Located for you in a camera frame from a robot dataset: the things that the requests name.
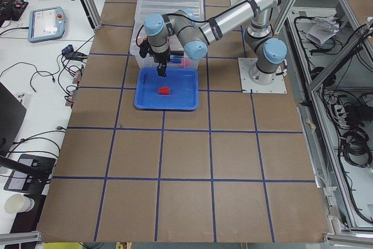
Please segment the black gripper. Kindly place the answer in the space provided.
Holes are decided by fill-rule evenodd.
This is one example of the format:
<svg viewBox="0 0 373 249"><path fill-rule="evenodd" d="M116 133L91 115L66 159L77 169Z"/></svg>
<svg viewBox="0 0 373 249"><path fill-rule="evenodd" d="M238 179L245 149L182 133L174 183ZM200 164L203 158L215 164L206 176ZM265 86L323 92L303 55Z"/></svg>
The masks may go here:
<svg viewBox="0 0 373 249"><path fill-rule="evenodd" d="M139 45L139 55L142 58L146 58L147 55L154 56L155 63L158 63L157 73L158 76L166 77L167 62L170 60L170 45L166 41L161 46L154 46L149 43L148 40L143 40Z"/></svg>

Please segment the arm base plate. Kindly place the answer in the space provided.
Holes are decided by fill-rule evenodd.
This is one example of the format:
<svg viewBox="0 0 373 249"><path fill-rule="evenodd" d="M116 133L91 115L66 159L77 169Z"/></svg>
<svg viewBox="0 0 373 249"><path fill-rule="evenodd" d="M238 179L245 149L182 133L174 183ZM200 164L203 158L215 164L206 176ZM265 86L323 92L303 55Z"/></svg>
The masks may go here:
<svg viewBox="0 0 373 249"><path fill-rule="evenodd" d="M256 65L257 58L239 58L239 72L243 93L286 94L285 75L278 64L276 72L266 74Z"/></svg>

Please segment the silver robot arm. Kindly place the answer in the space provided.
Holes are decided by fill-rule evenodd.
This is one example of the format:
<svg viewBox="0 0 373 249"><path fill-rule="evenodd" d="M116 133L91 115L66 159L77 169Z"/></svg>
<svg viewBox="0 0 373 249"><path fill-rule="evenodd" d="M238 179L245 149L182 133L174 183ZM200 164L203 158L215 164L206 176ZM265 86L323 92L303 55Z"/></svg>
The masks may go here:
<svg viewBox="0 0 373 249"><path fill-rule="evenodd" d="M153 56L159 76L166 76L167 64L171 50L168 39L176 36L184 53L194 61L206 56L208 46L219 41L224 35L245 22L250 22L254 30L270 32L269 21L258 22L270 9L286 0L240 0L216 16L204 21L197 21L189 8L179 9L173 13L160 15L151 13L146 16L143 28L145 38L137 43L139 55L146 58Z"/></svg>

